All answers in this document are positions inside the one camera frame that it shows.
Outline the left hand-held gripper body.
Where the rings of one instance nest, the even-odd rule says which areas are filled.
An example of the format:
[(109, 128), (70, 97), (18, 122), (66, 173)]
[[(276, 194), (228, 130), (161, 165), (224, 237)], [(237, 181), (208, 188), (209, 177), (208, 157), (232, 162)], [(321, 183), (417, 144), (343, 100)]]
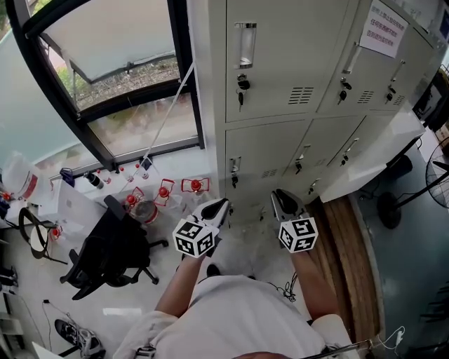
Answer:
[(199, 219), (193, 215), (181, 219), (172, 232), (175, 249), (198, 259), (213, 254), (220, 239), (220, 219)]

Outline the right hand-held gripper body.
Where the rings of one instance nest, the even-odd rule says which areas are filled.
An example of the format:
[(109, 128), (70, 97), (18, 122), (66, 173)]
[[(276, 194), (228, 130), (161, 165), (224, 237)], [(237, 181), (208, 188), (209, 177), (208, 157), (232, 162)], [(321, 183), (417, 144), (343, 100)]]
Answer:
[(289, 253), (310, 251), (319, 236), (313, 217), (287, 218), (281, 216), (279, 225), (279, 243)]

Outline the grey locker door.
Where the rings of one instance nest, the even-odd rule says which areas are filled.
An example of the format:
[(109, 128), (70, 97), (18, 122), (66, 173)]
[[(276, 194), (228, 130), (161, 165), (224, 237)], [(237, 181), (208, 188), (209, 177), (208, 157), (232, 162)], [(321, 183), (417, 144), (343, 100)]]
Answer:
[(259, 201), (290, 163), (310, 120), (284, 121), (226, 132), (226, 195)]

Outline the grey metal locker cabinet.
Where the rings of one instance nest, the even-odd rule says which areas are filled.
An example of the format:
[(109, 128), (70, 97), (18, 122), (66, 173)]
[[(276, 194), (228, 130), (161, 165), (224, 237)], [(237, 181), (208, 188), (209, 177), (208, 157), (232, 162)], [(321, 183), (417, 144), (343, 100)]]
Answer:
[[(395, 58), (359, 46), (372, 0), (187, 0), (213, 186), (229, 225), (272, 217), (271, 192), (316, 198), (319, 175), (368, 114), (420, 98), (447, 44), (445, 0), (380, 0), (408, 23)], [(259, 201), (226, 195), (226, 132), (310, 120), (275, 187)]]

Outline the person's right forearm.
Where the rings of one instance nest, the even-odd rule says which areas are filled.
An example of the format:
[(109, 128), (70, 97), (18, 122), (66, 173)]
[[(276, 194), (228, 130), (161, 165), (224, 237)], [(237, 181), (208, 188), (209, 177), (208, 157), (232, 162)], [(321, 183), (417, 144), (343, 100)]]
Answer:
[(293, 253), (290, 258), (311, 319), (316, 320), (330, 314), (339, 315), (337, 297), (308, 252)]

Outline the person's left forearm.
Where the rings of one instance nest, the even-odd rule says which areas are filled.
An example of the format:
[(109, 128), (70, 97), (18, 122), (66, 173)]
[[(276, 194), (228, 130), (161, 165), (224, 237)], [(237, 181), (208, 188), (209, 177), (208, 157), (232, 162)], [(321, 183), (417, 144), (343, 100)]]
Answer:
[(194, 287), (205, 255), (194, 258), (186, 256), (178, 266), (167, 288), (158, 301), (155, 311), (176, 318), (181, 317), (189, 308)]

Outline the black office chair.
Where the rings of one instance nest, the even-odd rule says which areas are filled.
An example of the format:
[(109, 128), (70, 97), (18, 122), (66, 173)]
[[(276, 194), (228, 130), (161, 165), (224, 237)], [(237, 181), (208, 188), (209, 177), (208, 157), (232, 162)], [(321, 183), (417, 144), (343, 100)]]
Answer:
[(104, 199), (106, 212), (83, 242), (81, 249), (69, 251), (72, 267), (60, 278), (78, 292), (72, 297), (79, 301), (102, 285), (124, 287), (139, 281), (145, 273), (153, 284), (159, 278), (149, 270), (150, 249), (168, 247), (166, 239), (149, 242), (147, 232), (132, 218), (113, 196)]

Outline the black standing fan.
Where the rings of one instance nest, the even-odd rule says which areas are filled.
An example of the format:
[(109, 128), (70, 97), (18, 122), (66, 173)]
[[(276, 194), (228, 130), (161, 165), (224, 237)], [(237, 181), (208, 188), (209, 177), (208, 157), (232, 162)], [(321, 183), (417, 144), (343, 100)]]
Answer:
[(449, 137), (438, 143), (427, 161), (426, 185), (400, 201), (392, 192), (384, 192), (377, 200), (377, 214), (388, 229), (395, 229), (401, 221), (401, 208), (428, 193), (441, 207), (449, 210)]

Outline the white pole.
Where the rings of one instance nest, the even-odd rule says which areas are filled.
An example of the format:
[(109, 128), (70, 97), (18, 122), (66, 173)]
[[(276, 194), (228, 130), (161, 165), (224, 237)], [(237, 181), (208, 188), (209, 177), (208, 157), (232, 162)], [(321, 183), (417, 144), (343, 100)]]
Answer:
[(188, 80), (194, 79), (191, 65), (174, 96), (140, 104), (114, 116), (119, 120), (113, 150), (118, 163), (147, 158), (158, 151), (177, 149), (187, 140), (197, 139), (194, 96), (183, 93)]

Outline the white table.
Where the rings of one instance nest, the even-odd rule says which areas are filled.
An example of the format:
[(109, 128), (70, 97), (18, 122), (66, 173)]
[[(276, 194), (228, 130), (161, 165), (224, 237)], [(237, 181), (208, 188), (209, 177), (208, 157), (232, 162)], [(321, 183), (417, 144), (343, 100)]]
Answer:
[(397, 113), (373, 113), (361, 124), (319, 175), (317, 194), (326, 203), (359, 190), (380, 174), (413, 139), (425, 132), (406, 102)]

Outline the dark blue bin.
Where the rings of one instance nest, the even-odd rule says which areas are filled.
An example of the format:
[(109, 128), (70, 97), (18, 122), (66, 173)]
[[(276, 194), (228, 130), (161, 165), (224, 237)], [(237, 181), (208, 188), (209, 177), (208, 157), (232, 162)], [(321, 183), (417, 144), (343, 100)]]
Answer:
[(389, 169), (389, 177), (396, 180), (404, 175), (407, 175), (413, 170), (413, 164), (410, 158), (402, 155)]

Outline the black thermos bottle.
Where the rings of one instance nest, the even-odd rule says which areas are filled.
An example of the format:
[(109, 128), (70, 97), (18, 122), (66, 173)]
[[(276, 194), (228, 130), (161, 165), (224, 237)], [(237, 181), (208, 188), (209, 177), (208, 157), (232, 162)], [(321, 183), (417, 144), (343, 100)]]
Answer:
[(104, 182), (93, 172), (85, 172), (83, 177), (88, 180), (89, 184), (94, 186), (96, 189), (102, 189), (104, 186)]

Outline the white box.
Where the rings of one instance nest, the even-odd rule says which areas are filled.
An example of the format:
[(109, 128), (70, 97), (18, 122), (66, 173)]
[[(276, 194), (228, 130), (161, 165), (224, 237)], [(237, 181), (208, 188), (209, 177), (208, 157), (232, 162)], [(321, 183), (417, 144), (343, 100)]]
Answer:
[(51, 197), (39, 206), (39, 219), (62, 228), (71, 237), (87, 237), (101, 220), (106, 209), (78, 192), (62, 179), (53, 182)]

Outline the black and white sneaker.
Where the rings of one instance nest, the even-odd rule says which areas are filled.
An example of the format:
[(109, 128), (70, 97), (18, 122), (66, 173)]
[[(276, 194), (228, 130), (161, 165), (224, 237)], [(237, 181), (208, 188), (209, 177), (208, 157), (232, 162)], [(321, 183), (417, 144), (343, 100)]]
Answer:
[(80, 347), (79, 331), (76, 326), (62, 319), (56, 319), (54, 322), (56, 332), (73, 346)]
[(106, 350), (94, 332), (79, 329), (76, 335), (76, 345), (80, 349), (81, 359), (104, 359)]

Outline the black jacket on rack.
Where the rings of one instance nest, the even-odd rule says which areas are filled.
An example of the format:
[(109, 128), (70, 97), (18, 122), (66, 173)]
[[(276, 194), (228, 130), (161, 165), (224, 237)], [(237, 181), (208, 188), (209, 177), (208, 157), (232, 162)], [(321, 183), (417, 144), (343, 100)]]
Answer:
[(441, 65), (424, 94), (413, 107), (425, 128), (434, 133), (449, 120), (449, 68)]

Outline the large clear water dispenser bottle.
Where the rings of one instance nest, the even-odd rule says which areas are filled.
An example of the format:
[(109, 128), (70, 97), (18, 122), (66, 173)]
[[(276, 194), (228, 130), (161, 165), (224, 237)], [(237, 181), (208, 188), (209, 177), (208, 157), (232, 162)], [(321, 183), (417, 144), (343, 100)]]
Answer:
[(10, 194), (29, 200), (36, 190), (39, 174), (35, 165), (21, 153), (13, 151), (2, 168), (2, 181)]

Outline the white paper notice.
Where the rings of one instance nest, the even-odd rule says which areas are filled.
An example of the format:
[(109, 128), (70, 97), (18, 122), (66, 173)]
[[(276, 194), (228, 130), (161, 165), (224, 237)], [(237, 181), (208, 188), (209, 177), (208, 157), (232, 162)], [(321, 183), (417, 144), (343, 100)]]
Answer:
[(358, 44), (395, 58), (408, 25), (404, 18), (380, 0), (372, 0)]

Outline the black framed window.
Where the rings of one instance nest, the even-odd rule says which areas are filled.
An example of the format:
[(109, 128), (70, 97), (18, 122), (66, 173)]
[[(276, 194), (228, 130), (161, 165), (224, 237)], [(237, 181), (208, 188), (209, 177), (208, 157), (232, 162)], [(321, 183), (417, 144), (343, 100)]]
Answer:
[[(45, 168), (117, 166), (114, 116), (174, 96), (192, 64), (186, 0), (6, 0), (20, 52), (39, 88), (79, 143)], [(197, 139), (203, 146), (195, 77)]]

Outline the round stool with black frame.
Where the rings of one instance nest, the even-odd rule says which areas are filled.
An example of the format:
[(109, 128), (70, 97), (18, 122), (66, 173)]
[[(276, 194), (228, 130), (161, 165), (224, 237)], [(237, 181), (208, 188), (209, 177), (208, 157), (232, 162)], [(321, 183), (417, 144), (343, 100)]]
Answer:
[[(32, 231), (30, 234), (27, 234), (25, 230), (25, 219), (32, 224)], [(19, 211), (18, 226), (21, 236), (29, 244), (35, 259), (48, 259), (52, 262), (68, 265), (67, 262), (52, 258), (48, 253), (48, 230), (53, 229), (53, 227), (45, 227), (28, 208), (22, 208)]]

